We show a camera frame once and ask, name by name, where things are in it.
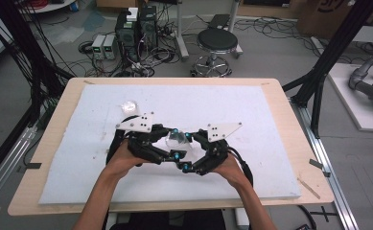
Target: caster wheel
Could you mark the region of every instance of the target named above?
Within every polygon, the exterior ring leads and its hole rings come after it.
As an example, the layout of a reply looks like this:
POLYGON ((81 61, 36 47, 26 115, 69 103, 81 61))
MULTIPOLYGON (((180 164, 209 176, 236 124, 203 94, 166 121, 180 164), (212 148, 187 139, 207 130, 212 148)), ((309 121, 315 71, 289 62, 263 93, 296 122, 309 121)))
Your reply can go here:
POLYGON ((191 75, 192 77, 195 77, 195 76, 198 75, 198 71, 196 71, 196 70, 191 70, 191 71, 190 71, 190 75, 191 75))

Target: person's right hand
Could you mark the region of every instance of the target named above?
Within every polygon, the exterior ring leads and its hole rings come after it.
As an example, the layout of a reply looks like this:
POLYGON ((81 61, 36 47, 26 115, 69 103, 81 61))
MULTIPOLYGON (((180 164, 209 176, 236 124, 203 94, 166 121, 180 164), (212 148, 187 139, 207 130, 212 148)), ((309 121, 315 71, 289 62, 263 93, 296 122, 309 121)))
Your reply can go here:
POLYGON ((231 153, 228 153, 228 157, 213 170, 213 173, 220 174, 234 188, 248 181, 231 153))

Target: black stool seat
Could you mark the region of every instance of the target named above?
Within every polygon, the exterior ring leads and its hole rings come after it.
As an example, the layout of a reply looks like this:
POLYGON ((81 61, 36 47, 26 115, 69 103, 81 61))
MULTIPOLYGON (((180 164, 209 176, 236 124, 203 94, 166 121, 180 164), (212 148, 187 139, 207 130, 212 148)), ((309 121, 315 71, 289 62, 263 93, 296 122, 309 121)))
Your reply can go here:
POLYGON ((198 34, 198 45, 208 52, 225 54, 236 49, 238 39, 229 31, 207 29, 198 34))

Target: gray floor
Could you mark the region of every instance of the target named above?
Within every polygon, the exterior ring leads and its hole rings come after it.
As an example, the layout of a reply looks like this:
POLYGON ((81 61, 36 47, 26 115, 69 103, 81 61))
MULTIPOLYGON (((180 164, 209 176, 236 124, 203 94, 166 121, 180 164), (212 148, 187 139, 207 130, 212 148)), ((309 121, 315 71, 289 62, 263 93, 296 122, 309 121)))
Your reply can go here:
MULTIPOLYGON (((60 43, 55 46, 66 61, 85 58, 77 51, 77 47, 81 42, 91 39, 95 33, 113 31, 115 21, 100 20, 100 16, 94 12, 93 6, 90 4, 77 13, 60 10, 41 15, 42 21, 48 23, 69 17, 66 22, 59 24, 65 28, 69 26, 86 27, 86 31, 75 42, 60 43)), ((195 20, 197 19, 185 19, 184 25, 189 25, 195 20)), ((195 23, 194 27, 202 28, 204 24, 195 23)), ((276 78, 281 84, 285 84, 309 72, 317 61, 314 53, 304 47, 302 40, 294 38, 272 39, 255 32, 252 28, 245 31, 236 29, 235 34, 239 38, 244 54, 238 59, 234 59, 231 55, 225 56, 233 69, 233 74, 229 78, 276 78)), ((189 36, 186 42, 190 58, 184 62, 155 67, 155 77, 190 76, 189 71, 194 60, 204 53, 196 44, 193 44, 195 43, 193 36, 189 36)), ((358 48, 348 49, 346 55, 365 57, 365 53, 358 48)), ((90 68, 86 63, 83 64, 83 67, 90 68)), ((78 72, 78 75, 85 74, 80 66, 74 67, 73 70, 78 72)), ((292 90, 287 95, 291 96, 294 93, 295 90, 292 90)), ((28 108, 29 94, 29 86, 20 75, 12 59, 7 54, 1 55, 0 145, 28 108)), ((321 139, 357 224, 360 229, 373 229, 373 132, 357 130, 337 92, 328 80, 325 83, 320 119, 321 139)), ((34 150, 27 155, 28 160, 33 152, 34 150)), ((18 172, 18 168, 14 170, 0 191, 0 229, 71 228, 78 215, 40 217, 11 217, 8 215, 8 206, 23 176, 22 172, 18 172)), ((319 205, 307 205, 306 207, 311 212, 321 212, 319 205)), ((326 212, 336 212, 334 204, 326 204, 324 208, 326 212)), ((303 213, 294 206, 272 206, 268 207, 268 211, 279 229, 293 230, 308 223, 303 213)), ((224 216, 227 221, 227 229, 237 229, 232 212, 226 210, 224 216)), ((339 219, 335 216, 329 216, 328 221, 323 216, 314 215, 314 218, 318 229, 341 229, 339 219)))

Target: hand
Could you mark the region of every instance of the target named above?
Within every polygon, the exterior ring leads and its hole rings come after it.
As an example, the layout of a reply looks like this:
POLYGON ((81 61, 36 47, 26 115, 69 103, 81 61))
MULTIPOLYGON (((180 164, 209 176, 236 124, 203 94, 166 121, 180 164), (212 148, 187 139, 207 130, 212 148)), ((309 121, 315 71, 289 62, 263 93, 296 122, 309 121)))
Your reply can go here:
POLYGON ((149 163, 149 161, 132 155, 128 150, 128 140, 126 139, 121 143, 120 147, 105 166, 105 171, 120 179, 124 177, 132 167, 143 163, 149 163))
POLYGON ((228 153, 228 157, 224 160, 224 162, 217 166, 213 172, 224 177, 234 188, 241 185, 243 182, 248 181, 231 153, 228 153))

